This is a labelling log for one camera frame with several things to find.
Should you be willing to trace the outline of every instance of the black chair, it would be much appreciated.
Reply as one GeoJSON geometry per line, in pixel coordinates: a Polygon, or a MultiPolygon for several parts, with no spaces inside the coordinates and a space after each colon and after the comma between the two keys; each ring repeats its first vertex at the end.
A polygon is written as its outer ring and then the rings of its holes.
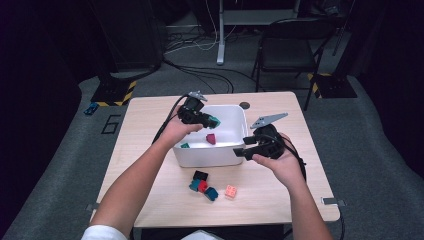
{"type": "Polygon", "coordinates": [[[334,35],[334,20],[294,18],[271,23],[262,33],[255,65],[251,77],[256,73],[256,92],[259,90],[260,73],[263,72],[302,72],[313,74],[309,93],[304,106],[306,111],[315,83],[324,47],[334,35]],[[319,46],[312,51],[310,40],[318,40],[319,46]]]}

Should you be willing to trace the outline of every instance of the table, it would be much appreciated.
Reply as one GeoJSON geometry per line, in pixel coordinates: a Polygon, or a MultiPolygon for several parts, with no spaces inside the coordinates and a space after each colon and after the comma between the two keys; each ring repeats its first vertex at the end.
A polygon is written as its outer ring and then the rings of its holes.
{"type": "MultiPolygon", "coordinates": [[[[279,131],[290,136],[307,163],[308,185],[325,221],[339,219],[337,206],[324,205],[321,197],[333,197],[327,177],[312,141],[302,110],[291,92],[205,95],[206,105],[250,103],[245,110],[250,126],[259,116],[287,112],[274,122],[279,131]]],[[[106,175],[98,196],[100,202],[112,182],[150,145],[179,96],[134,98],[130,101],[106,175]]],[[[171,150],[160,169],[146,204],[134,226],[201,227],[291,222],[287,189],[272,172],[253,161],[211,168],[182,168],[171,150]],[[209,174],[207,182],[219,196],[210,201],[189,188],[195,170],[209,174]],[[227,185],[237,188],[233,200],[226,199],[227,185]]]]}
{"type": "Polygon", "coordinates": [[[268,25],[279,19],[295,18],[299,4],[300,0],[296,0],[293,9],[224,11],[223,0],[219,0],[219,47],[216,63],[218,65],[224,64],[224,25],[268,25]]]}

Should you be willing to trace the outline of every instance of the gray carpet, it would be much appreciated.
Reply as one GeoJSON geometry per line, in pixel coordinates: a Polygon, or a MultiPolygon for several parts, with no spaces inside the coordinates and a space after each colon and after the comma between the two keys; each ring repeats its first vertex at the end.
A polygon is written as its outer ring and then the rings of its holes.
{"type": "MultiPolygon", "coordinates": [[[[228,68],[250,75],[257,40],[257,37],[240,36],[229,41],[222,67],[215,64],[217,46],[208,51],[186,48],[165,57],[179,65],[228,68]]],[[[320,72],[335,69],[342,53],[341,50],[337,56],[331,56],[335,40],[330,43],[320,72]]],[[[234,92],[254,91],[253,81],[241,74],[214,72],[230,79],[234,92]]],[[[305,74],[298,80],[293,80],[293,75],[264,75],[264,79],[268,79],[264,85],[276,90],[308,85],[305,74]]],[[[133,96],[228,91],[222,80],[204,81],[209,86],[164,64],[154,74],[138,81],[133,96]]],[[[349,77],[349,81],[358,98],[311,98],[309,109],[304,112],[334,195],[348,204],[341,208],[345,239],[424,239],[424,181],[405,165],[386,139],[373,103],[359,82],[354,77],[349,77]]],[[[85,116],[83,111],[97,86],[97,78],[80,84],[83,97],[79,110],[48,169],[3,239],[81,238],[90,219],[90,212],[85,208],[96,201],[118,135],[118,132],[101,134],[103,126],[112,114],[121,115],[113,120],[122,123],[127,109],[126,106],[101,107],[93,116],[85,116]]],[[[307,91],[294,92],[303,106],[307,91]]],[[[338,239],[341,222],[328,226],[338,239]]]]}

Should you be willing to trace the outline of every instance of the white sleeve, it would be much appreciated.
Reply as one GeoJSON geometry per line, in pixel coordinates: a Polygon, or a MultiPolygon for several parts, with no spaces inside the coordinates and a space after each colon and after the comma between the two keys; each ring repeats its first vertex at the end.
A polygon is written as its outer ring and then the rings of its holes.
{"type": "Polygon", "coordinates": [[[94,225],[85,230],[81,240],[127,240],[127,238],[113,227],[94,225]]]}

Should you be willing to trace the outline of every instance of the small cube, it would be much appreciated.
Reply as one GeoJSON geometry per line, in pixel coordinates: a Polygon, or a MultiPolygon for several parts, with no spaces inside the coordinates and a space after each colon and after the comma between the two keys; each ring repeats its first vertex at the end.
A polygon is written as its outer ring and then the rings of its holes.
{"type": "Polygon", "coordinates": [[[208,188],[208,183],[204,180],[200,180],[199,186],[197,187],[197,190],[199,192],[204,193],[206,189],[208,188]]]}
{"type": "Polygon", "coordinates": [[[225,189],[225,196],[233,199],[236,196],[237,188],[233,187],[231,185],[227,186],[227,189],[225,189]]]}
{"type": "Polygon", "coordinates": [[[218,197],[218,192],[215,190],[215,188],[210,187],[208,189],[206,189],[205,191],[205,196],[211,200],[211,201],[215,201],[215,199],[218,197]]]}
{"type": "Polygon", "coordinates": [[[208,179],[208,175],[209,174],[207,174],[205,172],[201,172],[201,171],[196,170],[196,172],[194,172],[193,179],[200,179],[200,180],[206,181],[206,179],[208,179]]]}
{"type": "Polygon", "coordinates": [[[191,181],[191,184],[189,185],[190,189],[197,192],[198,188],[199,188],[199,184],[200,184],[200,180],[199,179],[194,179],[193,181],[191,181]]]}
{"type": "Polygon", "coordinates": [[[208,141],[208,143],[215,145],[216,144],[216,138],[215,138],[215,134],[211,133],[206,135],[206,141],[208,141]]]}

